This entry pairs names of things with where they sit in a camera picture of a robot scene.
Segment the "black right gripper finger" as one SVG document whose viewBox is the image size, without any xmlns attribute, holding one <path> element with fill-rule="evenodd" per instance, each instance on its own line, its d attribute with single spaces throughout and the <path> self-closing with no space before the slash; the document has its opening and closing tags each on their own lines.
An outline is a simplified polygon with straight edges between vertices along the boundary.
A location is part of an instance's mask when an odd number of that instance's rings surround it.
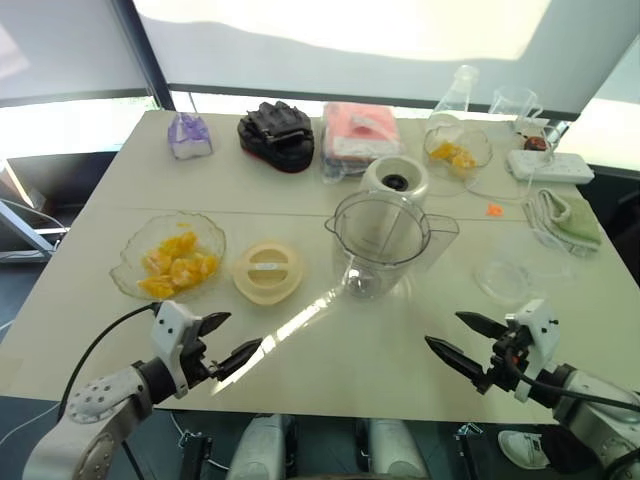
<svg viewBox="0 0 640 480">
<path fill-rule="evenodd" d="M 480 386 L 485 379 L 483 367 L 467 357 L 462 350 L 449 342 L 433 336 L 425 336 L 428 347 L 445 364 L 469 379 L 474 386 Z"/>
<path fill-rule="evenodd" d="M 482 314 L 469 311 L 457 311 L 455 315 L 473 331 L 491 339 L 500 339 L 508 327 Z"/>
</svg>

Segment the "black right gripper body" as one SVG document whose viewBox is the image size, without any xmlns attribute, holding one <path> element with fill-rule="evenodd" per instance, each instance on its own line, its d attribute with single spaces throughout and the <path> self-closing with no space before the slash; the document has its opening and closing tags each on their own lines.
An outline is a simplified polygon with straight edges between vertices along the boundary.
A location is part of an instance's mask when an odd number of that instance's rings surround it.
<svg viewBox="0 0 640 480">
<path fill-rule="evenodd" d="M 511 327 L 496 324 L 485 328 L 482 334 L 496 342 L 492 346 L 491 366 L 482 372 L 476 390 L 485 394 L 492 386 L 497 386 L 505 392 L 514 391 L 520 382 L 521 357 L 528 356 L 531 344 L 529 328 L 519 324 Z"/>
</svg>

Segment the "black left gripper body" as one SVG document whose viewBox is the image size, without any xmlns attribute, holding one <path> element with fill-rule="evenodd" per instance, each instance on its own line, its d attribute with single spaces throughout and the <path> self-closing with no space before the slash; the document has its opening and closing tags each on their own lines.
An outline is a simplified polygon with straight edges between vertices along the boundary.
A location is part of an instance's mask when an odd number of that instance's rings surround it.
<svg viewBox="0 0 640 480">
<path fill-rule="evenodd" d="M 205 380 L 218 379 L 217 366 L 204 362 L 207 346 L 202 337 L 210 332 L 211 330 L 205 327 L 194 328 L 183 339 L 180 366 L 189 388 L 194 388 Z"/>
</svg>

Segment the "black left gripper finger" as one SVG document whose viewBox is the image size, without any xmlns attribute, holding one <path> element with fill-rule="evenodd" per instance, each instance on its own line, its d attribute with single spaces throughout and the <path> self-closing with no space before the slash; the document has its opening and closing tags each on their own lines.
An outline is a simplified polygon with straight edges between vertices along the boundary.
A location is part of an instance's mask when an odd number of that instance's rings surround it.
<svg viewBox="0 0 640 480">
<path fill-rule="evenodd" d="M 256 353 L 262 344 L 262 338 L 249 340 L 233 350 L 229 357 L 219 362 L 214 371 L 215 379 L 227 379 L 243 367 Z"/>
<path fill-rule="evenodd" d="M 198 335 L 207 336 L 221 326 L 230 316 L 230 312 L 215 312 L 203 316 L 200 319 Z"/>
</svg>

